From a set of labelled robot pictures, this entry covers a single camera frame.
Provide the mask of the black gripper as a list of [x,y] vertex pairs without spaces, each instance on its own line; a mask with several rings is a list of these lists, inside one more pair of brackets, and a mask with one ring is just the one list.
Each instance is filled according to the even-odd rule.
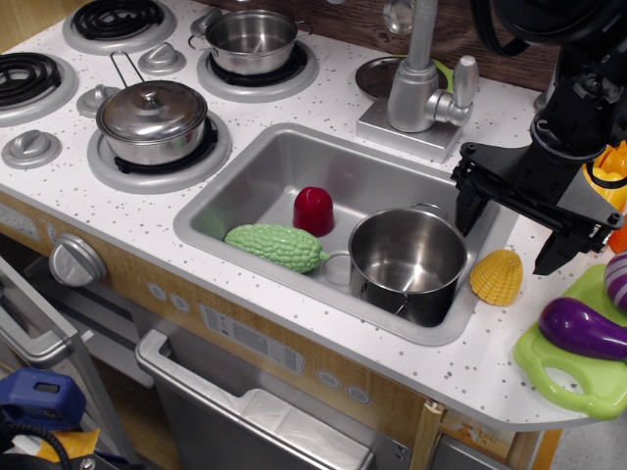
[[550,275],[621,228],[622,212],[583,176],[583,162],[560,158],[541,145],[495,147],[466,142],[452,179],[458,189],[456,226],[467,236],[488,202],[494,201],[549,229],[534,273]]

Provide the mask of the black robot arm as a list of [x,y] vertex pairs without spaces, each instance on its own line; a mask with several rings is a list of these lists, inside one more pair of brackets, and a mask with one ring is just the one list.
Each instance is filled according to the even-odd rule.
[[595,191],[618,189],[593,174],[607,146],[626,139],[626,4],[623,1],[474,1],[484,45],[515,56],[531,44],[560,48],[554,89],[530,126],[527,147],[467,142],[452,178],[456,225],[468,234],[489,201],[548,228],[535,260],[549,275],[578,253],[599,252],[624,217]]

